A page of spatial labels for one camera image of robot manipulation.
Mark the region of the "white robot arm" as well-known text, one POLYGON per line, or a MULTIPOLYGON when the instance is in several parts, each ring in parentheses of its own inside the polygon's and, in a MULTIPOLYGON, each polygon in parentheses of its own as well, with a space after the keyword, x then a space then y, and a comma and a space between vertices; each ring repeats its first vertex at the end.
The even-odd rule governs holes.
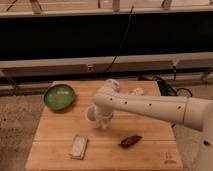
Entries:
POLYGON ((213 171, 213 100, 176 96, 123 94, 108 79, 93 96, 95 114, 106 118, 114 110, 181 124, 203 133, 195 171, 213 171))

